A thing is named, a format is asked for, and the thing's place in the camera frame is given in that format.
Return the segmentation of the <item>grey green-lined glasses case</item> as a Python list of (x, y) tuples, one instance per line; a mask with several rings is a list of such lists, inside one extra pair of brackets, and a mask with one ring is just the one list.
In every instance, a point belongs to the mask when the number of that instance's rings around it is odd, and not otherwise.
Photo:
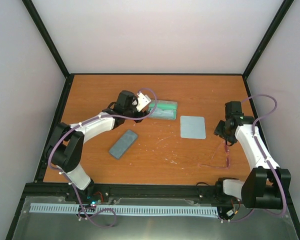
[(156, 108), (149, 118), (174, 121), (177, 118), (177, 109), (176, 101), (157, 100)]

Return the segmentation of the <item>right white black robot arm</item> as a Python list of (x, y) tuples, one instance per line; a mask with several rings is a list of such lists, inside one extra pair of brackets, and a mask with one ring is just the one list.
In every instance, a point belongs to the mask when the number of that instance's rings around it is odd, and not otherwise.
[(225, 103), (225, 119), (218, 123), (214, 134), (224, 139), (228, 147), (239, 143), (250, 168), (245, 181), (219, 178), (215, 184), (217, 194), (235, 197), (246, 208), (285, 212), (291, 173), (273, 159), (261, 139), (255, 119), (244, 115), (241, 102)]

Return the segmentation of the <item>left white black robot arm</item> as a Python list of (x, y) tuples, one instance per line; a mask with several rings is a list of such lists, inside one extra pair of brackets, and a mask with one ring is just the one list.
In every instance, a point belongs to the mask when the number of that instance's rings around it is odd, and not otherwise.
[(81, 166), (84, 144), (104, 132), (119, 127), (125, 120), (139, 123), (149, 117), (152, 112), (146, 108), (151, 102), (151, 98), (141, 90), (136, 94), (123, 90), (116, 101), (111, 102), (97, 115), (78, 123), (58, 123), (44, 150), (47, 165), (77, 188), (76, 195), (82, 201), (91, 200), (94, 188), (90, 185), (93, 181)]

